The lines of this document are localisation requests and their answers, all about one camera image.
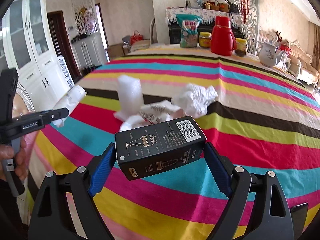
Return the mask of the black printed carton box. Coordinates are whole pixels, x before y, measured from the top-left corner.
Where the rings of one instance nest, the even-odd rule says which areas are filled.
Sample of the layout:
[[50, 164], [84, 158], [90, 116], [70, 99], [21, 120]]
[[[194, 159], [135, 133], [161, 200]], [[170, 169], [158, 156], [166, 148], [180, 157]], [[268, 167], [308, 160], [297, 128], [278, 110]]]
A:
[[136, 180], [199, 160], [206, 136], [191, 116], [115, 134], [117, 163]]

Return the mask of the tan leather dining chair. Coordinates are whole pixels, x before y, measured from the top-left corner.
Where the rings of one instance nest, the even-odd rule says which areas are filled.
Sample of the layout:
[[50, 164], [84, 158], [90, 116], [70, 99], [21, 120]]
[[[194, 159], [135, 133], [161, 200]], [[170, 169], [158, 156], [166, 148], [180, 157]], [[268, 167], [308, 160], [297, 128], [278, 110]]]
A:
[[16, 94], [14, 96], [12, 117], [19, 117], [29, 113], [34, 113], [35, 108], [26, 89], [18, 82]]

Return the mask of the white tall display cabinet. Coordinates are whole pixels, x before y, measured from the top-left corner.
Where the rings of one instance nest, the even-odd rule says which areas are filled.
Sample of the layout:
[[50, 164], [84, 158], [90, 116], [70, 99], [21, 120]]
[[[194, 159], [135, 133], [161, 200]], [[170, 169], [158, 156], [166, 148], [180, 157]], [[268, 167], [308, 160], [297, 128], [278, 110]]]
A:
[[70, 86], [59, 66], [45, 0], [14, 0], [1, 21], [1, 66], [15, 68], [36, 111], [48, 110]]

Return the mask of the striped colourful tablecloth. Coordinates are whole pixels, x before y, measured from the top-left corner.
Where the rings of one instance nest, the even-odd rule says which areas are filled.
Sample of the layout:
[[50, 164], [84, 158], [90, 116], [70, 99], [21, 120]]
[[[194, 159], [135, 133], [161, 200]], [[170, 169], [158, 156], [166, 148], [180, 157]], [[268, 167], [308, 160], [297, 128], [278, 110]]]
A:
[[[30, 160], [28, 196], [35, 199], [47, 171], [73, 172], [102, 154], [121, 126], [117, 79], [138, 78], [144, 102], [170, 100], [187, 84], [213, 86], [217, 99], [197, 123], [220, 155], [247, 171], [272, 170], [289, 207], [307, 203], [306, 225], [319, 211], [319, 103], [293, 76], [252, 59], [167, 47], [111, 61], [80, 81], [86, 96], [65, 125], [39, 131]], [[112, 168], [94, 198], [118, 239], [205, 239], [227, 198], [204, 159], [128, 181]]]

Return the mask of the white low shoe cabinet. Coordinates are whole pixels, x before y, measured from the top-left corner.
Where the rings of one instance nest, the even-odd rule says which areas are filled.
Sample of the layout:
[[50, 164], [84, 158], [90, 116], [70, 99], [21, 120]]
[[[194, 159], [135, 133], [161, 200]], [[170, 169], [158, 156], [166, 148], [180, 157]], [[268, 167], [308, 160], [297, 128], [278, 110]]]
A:
[[107, 62], [105, 48], [100, 34], [95, 33], [72, 43], [75, 60], [79, 69], [99, 67]]

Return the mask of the white foam sheet piece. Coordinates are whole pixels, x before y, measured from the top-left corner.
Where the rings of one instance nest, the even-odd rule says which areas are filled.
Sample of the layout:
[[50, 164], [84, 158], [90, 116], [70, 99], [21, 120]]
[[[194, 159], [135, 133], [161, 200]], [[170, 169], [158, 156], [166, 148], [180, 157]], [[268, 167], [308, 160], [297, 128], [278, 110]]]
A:
[[121, 75], [118, 77], [117, 94], [120, 111], [114, 113], [114, 116], [121, 121], [127, 120], [130, 116], [137, 115], [140, 108], [144, 105], [140, 79]]

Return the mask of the brown cardboard box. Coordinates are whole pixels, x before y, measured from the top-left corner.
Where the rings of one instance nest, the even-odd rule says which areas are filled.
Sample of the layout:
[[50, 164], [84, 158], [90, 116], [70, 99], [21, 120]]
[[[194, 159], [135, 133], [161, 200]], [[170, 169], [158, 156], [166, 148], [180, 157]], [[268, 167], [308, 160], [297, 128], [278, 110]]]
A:
[[106, 51], [110, 61], [124, 56], [123, 45], [121, 43], [109, 46]]

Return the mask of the crumpled white tissue paper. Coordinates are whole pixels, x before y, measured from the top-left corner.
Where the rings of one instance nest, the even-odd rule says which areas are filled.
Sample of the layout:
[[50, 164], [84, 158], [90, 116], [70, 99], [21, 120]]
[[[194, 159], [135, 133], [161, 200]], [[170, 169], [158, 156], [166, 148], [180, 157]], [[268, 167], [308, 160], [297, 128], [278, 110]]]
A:
[[216, 98], [217, 91], [213, 86], [206, 88], [189, 83], [172, 97], [171, 103], [181, 107], [186, 115], [197, 119], [208, 113], [209, 105]]

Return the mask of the white printed wrapper paper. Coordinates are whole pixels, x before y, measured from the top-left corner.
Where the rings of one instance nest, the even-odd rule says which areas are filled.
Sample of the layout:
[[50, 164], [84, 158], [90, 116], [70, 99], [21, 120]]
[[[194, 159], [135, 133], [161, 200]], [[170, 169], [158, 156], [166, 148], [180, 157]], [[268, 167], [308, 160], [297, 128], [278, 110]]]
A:
[[142, 106], [137, 114], [129, 116], [121, 124], [119, 131], [128, 131], [148, 125], [159, 124], [184, 116], [185, 112], [181, 107], [173, 105], [168, 100], [164, 100]]

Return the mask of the red handbag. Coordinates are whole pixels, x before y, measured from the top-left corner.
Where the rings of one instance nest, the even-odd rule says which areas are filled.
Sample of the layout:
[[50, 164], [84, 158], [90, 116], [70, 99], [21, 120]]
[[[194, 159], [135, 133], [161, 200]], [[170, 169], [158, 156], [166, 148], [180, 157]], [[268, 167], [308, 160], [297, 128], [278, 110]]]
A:
[[134, 43], [141, 40], [144, 40], [143, 35], [141, 35], [139, 31], [134, 30], [133, 34], [130, 36], [130, 44], [133, 45]]

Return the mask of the cream upholstered chair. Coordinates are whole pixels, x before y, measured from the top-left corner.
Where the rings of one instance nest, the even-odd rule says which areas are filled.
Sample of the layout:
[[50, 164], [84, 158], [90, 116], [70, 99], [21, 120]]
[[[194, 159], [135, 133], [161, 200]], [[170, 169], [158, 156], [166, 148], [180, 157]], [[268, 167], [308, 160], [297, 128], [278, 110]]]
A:
[[138, 51], [138, 50], [143, 50], [143, 49], [148, 49], [151, 47], [152, 44], [156, 43], [156, 37], [154, 34], [154, 28], [155, 28], [155, 18], [152, 19], [150, 23], [150, 37], [148, 39], [144, 39], [141, 41], [138, 41], [131, 45], [130, 51]]

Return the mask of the white porcelain teapot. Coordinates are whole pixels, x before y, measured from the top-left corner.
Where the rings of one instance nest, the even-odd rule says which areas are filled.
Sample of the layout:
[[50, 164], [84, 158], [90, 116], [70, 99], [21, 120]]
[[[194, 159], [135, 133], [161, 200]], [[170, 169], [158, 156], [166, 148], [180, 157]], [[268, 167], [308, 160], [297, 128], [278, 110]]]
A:
[[260, 63], [266, 67], [276, 66], [286, 54], [286, 51], [283, 50], [277, 52], [276, 46], [270, 42], [257, 41], [255, 43], [255, 48], [257, 50]]

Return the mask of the cream ornate sofa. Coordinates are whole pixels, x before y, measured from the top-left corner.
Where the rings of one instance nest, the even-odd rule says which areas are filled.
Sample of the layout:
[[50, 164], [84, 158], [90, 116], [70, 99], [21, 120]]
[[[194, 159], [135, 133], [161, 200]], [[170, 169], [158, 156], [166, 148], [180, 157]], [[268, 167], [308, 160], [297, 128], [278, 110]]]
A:
[[280, 64], [283, 69], [308, 85], [317, 85], [319, 72], [311, 65], [311, 55], [300, 47], [297, 40], [289, 42], [281, 38], [281, 41], [278, 41], [279, 38], [280, 34], [277, 31], [265, 31], [259, 28], [258, 40], [260, 42], [271, 42], [278, 51], [286, 52], [286, 57]]

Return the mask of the dark content glass jar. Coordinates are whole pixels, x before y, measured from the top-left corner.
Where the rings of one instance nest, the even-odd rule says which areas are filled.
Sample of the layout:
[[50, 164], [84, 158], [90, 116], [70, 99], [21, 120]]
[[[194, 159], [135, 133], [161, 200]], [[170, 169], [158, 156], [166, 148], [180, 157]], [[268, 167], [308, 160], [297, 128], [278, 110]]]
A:
[[244, 57], [247, 54], [247, 46], [248, 42], [246, 39], [243, 38], [236, 38], [236, 49], [235, 49], [235, 54], [238, 55], [239, 57]]

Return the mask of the red thermos jug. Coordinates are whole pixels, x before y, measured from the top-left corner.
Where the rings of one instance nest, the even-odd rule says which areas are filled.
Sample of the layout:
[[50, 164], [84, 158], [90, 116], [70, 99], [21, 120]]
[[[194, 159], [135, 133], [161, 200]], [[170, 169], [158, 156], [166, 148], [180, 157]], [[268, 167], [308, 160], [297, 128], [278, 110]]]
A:
[[231, 29], [230, 19], [225, 16], [216, 16], [210, 51], [217, 55], [231, 56], [235, 49], [236, 40]]

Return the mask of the yellow lid glass jar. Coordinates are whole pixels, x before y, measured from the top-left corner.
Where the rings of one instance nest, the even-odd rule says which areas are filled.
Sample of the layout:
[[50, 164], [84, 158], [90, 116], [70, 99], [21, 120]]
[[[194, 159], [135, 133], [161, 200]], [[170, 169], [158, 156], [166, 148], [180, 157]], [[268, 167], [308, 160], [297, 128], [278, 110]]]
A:
[[200, 32], [199, 34], [199, 46], [201, 48], [209, 48], [211, 43], [211, 33]]

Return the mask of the brown patterned curtain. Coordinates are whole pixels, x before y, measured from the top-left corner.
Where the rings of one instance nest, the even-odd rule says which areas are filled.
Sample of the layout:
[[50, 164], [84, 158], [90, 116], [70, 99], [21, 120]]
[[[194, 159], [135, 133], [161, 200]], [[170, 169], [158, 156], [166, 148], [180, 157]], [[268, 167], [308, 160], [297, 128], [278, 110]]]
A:
[[315, 68], [319, 65], [319, 26], [309, 22], [308, 54], [311, 55], [311, 65]]

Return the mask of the teal snack bag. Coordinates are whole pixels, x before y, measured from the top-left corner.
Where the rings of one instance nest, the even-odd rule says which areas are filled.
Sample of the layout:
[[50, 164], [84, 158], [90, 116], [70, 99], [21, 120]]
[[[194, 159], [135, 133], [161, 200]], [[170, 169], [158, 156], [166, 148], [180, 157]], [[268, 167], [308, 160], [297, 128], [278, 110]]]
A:
[[176, 19], [181, 28], [181, 48], [195, 48], [198, 44], [198, 27], [202, 18], [197, 15], [177, 14]]

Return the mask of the floral lace piano cover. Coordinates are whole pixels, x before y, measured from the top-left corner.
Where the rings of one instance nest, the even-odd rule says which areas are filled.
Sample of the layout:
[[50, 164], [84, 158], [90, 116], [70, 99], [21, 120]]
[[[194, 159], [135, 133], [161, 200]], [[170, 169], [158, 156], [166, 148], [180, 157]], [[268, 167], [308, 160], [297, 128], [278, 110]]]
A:
[[216, 16], [223, 16], [230, 19], [231, 24], [237, 27], [242, 25], [242, 16], [239, 14], [231, 14], [223, 11], [195, 9], [195, 8], [167, 8], [165, 11], [165, 21], [167, 24], [177, 22], [176, 15], [196, 15], [202, 18], [202, 23], [205, 25], [211, 24], [215, 21]]

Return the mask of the black handbag on piano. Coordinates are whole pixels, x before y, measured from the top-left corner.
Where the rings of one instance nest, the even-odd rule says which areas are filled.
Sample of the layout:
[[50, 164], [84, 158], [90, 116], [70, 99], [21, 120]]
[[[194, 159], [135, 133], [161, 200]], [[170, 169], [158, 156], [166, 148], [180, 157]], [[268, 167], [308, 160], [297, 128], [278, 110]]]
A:
[[240, 14], [239, 7], [237, 4], [232, 3], [229, 0], [225, 0], [225, 2], [228, 4], [229, 13]]

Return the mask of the wicker basket on piano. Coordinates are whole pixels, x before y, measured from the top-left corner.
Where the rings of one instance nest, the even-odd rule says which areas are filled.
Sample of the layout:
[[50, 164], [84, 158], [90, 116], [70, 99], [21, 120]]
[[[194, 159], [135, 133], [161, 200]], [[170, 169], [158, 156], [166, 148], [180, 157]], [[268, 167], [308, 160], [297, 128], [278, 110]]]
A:
[[208, 1], [206, 1], [204, 3], [203, 8], [206, 9], [206, 10], [229, 12], [228, 4], [227, 3], [220, 3], [217, 0], [208, 0]]

